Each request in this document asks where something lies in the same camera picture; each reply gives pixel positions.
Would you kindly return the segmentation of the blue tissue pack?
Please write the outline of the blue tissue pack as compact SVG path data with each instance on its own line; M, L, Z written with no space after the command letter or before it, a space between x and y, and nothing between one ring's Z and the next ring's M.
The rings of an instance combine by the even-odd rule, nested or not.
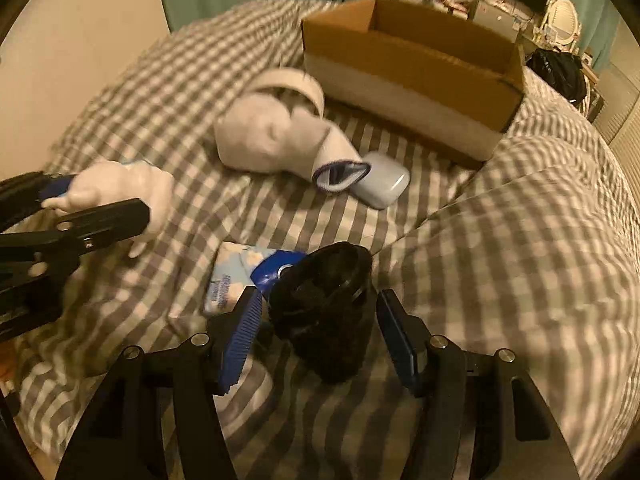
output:
M304 252L223 242L217 252L206 292L204 311L230 311L247 286L268 297L281 275L306 257Z

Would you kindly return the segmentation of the black round container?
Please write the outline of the black round container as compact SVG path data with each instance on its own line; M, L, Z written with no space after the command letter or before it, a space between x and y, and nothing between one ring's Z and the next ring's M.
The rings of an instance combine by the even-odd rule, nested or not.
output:
M358 374L375 317L372 255L338 242L306 255L270 290L276 335L327 385Z

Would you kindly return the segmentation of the white knitted sock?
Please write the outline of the white knitted sock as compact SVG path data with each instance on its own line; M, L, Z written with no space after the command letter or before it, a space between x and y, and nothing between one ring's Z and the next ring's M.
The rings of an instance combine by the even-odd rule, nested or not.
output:
M260 92L241 96L218 120L215 144L224 166L289 172L328 193L347 190L371 170L334 122Z

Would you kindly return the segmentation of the white paper tape roll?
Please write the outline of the white paper tape roll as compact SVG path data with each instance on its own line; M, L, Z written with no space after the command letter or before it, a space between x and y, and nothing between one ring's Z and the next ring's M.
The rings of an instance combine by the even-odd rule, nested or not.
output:
M293 90L304 96L316 109L318 116L324 116L326 99L318 80L298 68L277 67L265 70L250 82L245 92L257 92L271 89Z

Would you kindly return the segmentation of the checkered bed quilt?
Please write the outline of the checkered bed quilt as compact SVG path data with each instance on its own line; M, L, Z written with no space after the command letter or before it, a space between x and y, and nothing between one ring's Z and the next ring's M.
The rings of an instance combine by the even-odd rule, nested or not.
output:
M584 479L620 452L639 416L639 215L615 156L535 74L494 156L477 172L374 119L334 110L363 152L410 170L383 211L289 174L221 165L220 113L263 70L302 60L300 23L320 0L253 0L158 42L85 108L48 170L144 159L175 179L163 234L138 258L88 255L54 323L16 343L18 419L59 460L122 348L175 347L205 323L205 294L226 240L313 252L368 248L376 288L393 289L461 348L506 347L530 374Z

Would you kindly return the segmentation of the light blue earbuds case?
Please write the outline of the light blue earbuds case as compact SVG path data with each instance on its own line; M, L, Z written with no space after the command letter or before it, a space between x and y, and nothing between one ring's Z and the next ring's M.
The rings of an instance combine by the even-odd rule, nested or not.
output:
M370 171L351 186L349 192L376 210L392 206L408 188L410 171L381 152L370 152L362 159L369 164Z

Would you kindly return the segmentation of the brown cardboard box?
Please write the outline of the brown cardboard box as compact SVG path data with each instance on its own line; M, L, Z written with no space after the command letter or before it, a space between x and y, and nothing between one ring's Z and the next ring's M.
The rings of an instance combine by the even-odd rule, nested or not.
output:
M306 16L302 37L326 96L468 167L491 158L525 96L520 46L417 3L341 3Z

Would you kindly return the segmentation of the white sliding wardrobe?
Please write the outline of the white sliding wardrobe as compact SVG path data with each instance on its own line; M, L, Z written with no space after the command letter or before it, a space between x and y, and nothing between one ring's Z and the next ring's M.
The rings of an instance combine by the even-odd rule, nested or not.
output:
M621 21L608 67L600 73L604 105L594 125L634 186L639 186L639 62L638 41Z

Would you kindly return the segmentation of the black clothes pile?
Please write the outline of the black clothes pile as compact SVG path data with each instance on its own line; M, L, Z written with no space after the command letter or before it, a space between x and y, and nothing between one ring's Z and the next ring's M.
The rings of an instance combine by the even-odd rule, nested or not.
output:
M578 106L587 95L582 61L570 52L536 49L526 60L526 66L551 88Z

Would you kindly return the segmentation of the white vanity mirror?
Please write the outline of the white vanity mirror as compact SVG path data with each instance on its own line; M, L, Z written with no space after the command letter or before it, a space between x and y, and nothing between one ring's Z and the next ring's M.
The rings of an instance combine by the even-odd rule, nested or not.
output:
M573 52L578 43L582 24L577 10L570 0L555 0L548 7L541 25L544 42L565 52Z

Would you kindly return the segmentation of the green curtain by wardrobe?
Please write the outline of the green curtain by wardrobe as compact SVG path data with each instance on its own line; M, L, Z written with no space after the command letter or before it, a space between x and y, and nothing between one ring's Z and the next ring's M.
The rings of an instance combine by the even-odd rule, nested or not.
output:
M580 53L589 50L592 68L602 72L610 60L620 14L611 0L570 0L578 14L582 32L578 40Z

